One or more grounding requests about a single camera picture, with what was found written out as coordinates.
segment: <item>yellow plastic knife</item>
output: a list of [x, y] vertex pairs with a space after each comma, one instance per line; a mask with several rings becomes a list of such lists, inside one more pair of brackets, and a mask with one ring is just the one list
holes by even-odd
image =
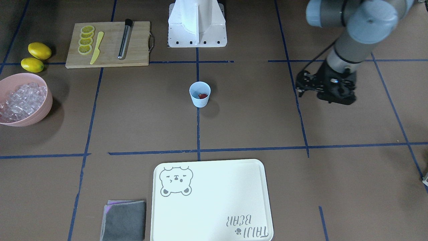
[[104, 32], [101, 32], [101, 31], [98, 32], [97, 43], [95, 44], [95, 50], [94, 50], [94, 53], [92, 55], [91, 62], [89, 62], [89, 64], [95, 63], [95, 61], [97, 60], [98, 56], [100, 55], [100, 49], [99, 49], [99, 47], [100, 47], [100, 43], [101, 43], [101, 40], [103, 39], [103, 37], [104, 37]]

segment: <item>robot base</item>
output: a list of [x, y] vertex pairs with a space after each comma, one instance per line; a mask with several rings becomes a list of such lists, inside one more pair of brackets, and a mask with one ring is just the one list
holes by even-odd
[[176, 0], [169, 6], [168, 47], [212, 48], [227, 44], [224, 6], [216, 0]]

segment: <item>strawberry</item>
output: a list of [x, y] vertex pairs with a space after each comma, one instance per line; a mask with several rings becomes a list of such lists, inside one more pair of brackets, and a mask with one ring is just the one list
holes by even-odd
[[208, 97], [207, 94], [199, 94], [199, 99], [205, 99], [206, 97]]

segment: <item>gray cloth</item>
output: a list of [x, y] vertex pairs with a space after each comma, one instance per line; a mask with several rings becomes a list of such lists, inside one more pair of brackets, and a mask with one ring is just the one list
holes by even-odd
[[145, 201], [105, 205], [100, 241], [142, 241], [145, 224]]

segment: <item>cutting board handle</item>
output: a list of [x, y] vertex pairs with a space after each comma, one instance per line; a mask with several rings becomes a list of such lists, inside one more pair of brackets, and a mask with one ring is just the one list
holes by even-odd
[[[153, 44], [150, 47], [150, 39], [153, 40]], [[152, 49], [155, 47], [155, 37], [153, 36], [152, 32], [149, 31], [149, 53], [152, 51]]]

